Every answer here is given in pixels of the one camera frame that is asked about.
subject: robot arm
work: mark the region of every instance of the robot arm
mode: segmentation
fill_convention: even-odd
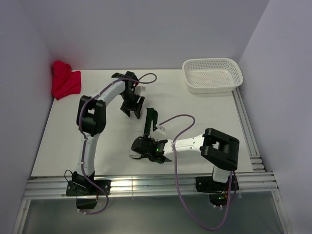
[[[79,126],[79,118],[81,116],[81,127],[84,134],[86,134],[86,137],[82,137],[81,139],[81,154],[79,155],[77,168],[73,172],[72,181],[74,184],[82,188],[81,192],[85,192],[86,194],[89,193],[92,186],[83,176],[81,155],[84,152],[84,172],[86,176],[93,181],[95,174],[94,159],[97,142],[100,133],[103,132],[106,126],[106,107],[116,96],[120,94],[123,98],[123,104],[120,109],[127,116],[130,116],[131,111],[133,111],[136,117],[140,118],[141,108],[144,102],[144,97],[135,94],[138,79],[134,73],[129,71],[125,75],[115,73],[112,78],[112,85],[98,98],[88,102],[84,110],[82,110],[82,107],[85,102],[92,97],[82,96],[79,102],[77,125]]]
[[[131,149],[141,154],[142,158],[147,157],[152,162],[164,163],[174,160],[172,144],[172,140],[157,141],[145,136],[138,137]],[[214,165],[215,182],[226,183],[230,171],[237,170],[239,140],[216,129],[208,128],[203,135],[177,140],[175,149],[179,158],[201,155],[210,161]]]

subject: purple cable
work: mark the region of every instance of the purple cable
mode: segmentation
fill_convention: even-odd
[[[178,134],[175,136],[175,138],[173,139],[172,149],[173,149],[173,151],[174,151],[174,156],[175,156],[175,187],[176,187],[176,191],[177,191],[177,194],[178,194],[178,196],[179,196],[179,198],[180,198],[180,201],[181,201],[182,205],[184,206],[184,208],[185,208],[185,210],[187,211],[187,213],[189,214],[189,216],[190,216],[201,228],[203,228],[203,229],[205,229],[205,230],[207,230],[207,231],[210,231],[210,232],[214,232],[214,231],[219,230],[219,229],[222,227],[222,225],[224,224],[224,222],[225,222],[225,220],[226,220],[226,218],[227,218],[227,216],[228,216],[229,207],[230,207],[229,204],[230,204],[230,201],[231,201],[230,193],[231,193],[231,185],[232,185],[232,171],[230,172],[229,189],[228,189],[228,201],[227,201],[227,206],[226,206],[226,210],[225,210],[224,217],[223,217],[221,223],[220,223],[217,227],[215,227],[215,228],[206,227],[206,226],[205,226],[204,224],[202,224],[202,223],[196,218],[196,216],[189,210],[188,206],[186,205],[186,203],[185,203],[185,201],[184,201],[184,199],[183,199],[183,197],[182,197],[182,194],[181,194],[181,191],[180,191],[180,188],[179,188],[178,179],[177,179],[177,156],[176,156],[176,146],[175,146],[176,139],[177,139],[180,135],[182,135],[184,132],[186,132],[187,130],[189,130],[190,128],[192,128],[192,127],[194,126],[194,124],[195,124],[195,118],[194,118],[193,116],[191,116],[191,115],[188,115],[188,114],[181,114],[181,115],[174,116],[174,117],[172,117],[172,118],[170,118],[170,119],[168,119],[168,120],[166,120],[166,121],[160,123],[159,125],[162,125],[162,124],[164,124],[164,123],[167,123],[167,122],[169,122],[170,120],[175,119],[175,118],[177,118],[177,117],[183,117],[183,116],[192,118],[192,119],[193,119],[193,122],[192,122],[192,124],[191,124],[189,127],[187,127],[186,129],[184,129],[183,131],[181,131],[180,133],[178,133]]]
[[[149,81],[149,82],[142,82],[140,81],[143,77],[147,76],[147,75],[153,75],[155,76],[155,79],[152,80],[152,81]],[[157,80],[157,76],[156,74],[154,73],[146,73],[145,75],[141,76],[140,79],[138,80],[133,80],[133,79],[130,79],[130,78],[120,78],[120,79],[117,79],[117,80],[114,80],[112,83],[108,84],[99,94],[95,95],[94,97],[88,99],[84,105],[82,106],[81,108],[81,111],[80,111],[80,114],[79,114],[79,131],[81,132],[81,134],[83,135],[83,138],[84,138],[84,142],[83,142],[83,147],[82,147],[82,156],[81,156],[81,161],[84,163],[84,155],[85,155],[85,150],[86,150],[86,144],[87,144],[87,135],[83,132],[82,130],[82,124],[81,124],[81,121],[82,121],[82,114],[84,112],[84,109],[86,108],[86,106],[88,105],[88,103],[98,97],[100,97],[106,90],[108,90],[111,86],[113,86],[115,83],[117,82],[120,82],[120,81],[125,81],[125,80],[130,80],[130,81],[135,81],[136,83],[140,83],[140,84],[151,84],[151,83],[154,83],[156,80]],[[95,215],[95,214],[98,214],[98,213],[101,213],[102,211],[104,211],[106,209],[106,207],[108,206],[108,195],[107,193],[101,188],[99,187],[98,185],[96,185],[94,182],[92,182],[88,176],[86,175],[86,172],[84,170],[84,167],[83,165],[84,164],[81,164],[81,171],[82,171],[82,174],[84,176],[84,178],[90,183],[92,184],[94,187],[96,187],[97,189],[99,189],[105,196],[106,196],[106,204],[105,206],[100,209],[99,211],[95,211],[95,212],[85,212],[85,211],[82,211],[80,210],[80,212],[86,214],[86,215]]]

